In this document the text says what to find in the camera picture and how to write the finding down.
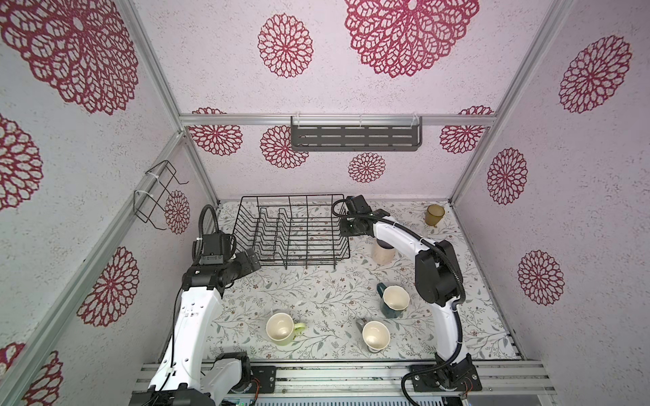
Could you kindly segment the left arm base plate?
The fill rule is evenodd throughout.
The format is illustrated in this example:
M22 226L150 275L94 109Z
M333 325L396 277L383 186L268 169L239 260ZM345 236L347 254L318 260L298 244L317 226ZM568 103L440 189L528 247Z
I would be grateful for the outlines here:
M271 394L275 392L277 377L276 366L253 366L250 378L243 384L230 390L231 394Z

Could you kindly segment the pink ceramic mug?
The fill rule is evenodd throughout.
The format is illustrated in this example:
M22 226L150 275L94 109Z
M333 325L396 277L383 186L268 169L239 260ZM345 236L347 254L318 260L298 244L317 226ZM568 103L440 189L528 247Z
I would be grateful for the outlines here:
M372 260L374 260L380 266L386 266L394 261L396 252L397 250L394 248L394 246L386 243L385 241L375 239L375 243L372 248Z

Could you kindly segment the black wire dish rack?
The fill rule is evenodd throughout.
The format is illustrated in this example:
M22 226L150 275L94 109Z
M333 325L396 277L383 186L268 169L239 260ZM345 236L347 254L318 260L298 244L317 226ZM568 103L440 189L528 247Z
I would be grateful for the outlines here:
M342 194L243 196L233 235L238 252L254 251L263 267L337 266L350 259L332 205Z

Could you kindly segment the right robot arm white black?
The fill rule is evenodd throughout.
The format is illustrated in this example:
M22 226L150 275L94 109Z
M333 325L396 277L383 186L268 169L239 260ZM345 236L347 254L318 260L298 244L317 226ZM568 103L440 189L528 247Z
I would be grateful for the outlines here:
M425 239L387 211L372 210L363 196L335 201L331 213L340 220L342 236L374 237L412 260L416 292L433 308L438 367L469 365L472 357L464 343L459 314L459 306L465 303L467 294L453 245L446 240Z

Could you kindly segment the yellow ribbed cup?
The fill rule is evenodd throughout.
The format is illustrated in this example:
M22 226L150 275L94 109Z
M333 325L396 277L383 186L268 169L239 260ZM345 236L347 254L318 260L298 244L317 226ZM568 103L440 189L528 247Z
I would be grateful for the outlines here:
M445 208L438 204L431 204L425 212L425 223L428 226L436 227L445 217Z

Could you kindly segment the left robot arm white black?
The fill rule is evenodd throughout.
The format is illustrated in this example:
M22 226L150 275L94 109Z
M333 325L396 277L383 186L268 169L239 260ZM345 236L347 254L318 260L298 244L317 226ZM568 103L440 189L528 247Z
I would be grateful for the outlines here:
M253 250L235 250L235 236L222 231L196 241L193 264L174 300L174 330L162 362L147 390L134 393L130 405L220 405L230 392L252 385L245 352L222 354L208 372L201 370L208 325L223 308L225 290L260 269Z

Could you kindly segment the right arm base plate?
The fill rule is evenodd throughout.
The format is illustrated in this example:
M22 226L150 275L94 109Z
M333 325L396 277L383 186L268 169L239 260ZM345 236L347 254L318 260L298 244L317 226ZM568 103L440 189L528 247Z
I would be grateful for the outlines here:
M482 382L472 356L435 371L428 371L434 365L411 365L410 372L415 372L411 379L416 392L480 392Z

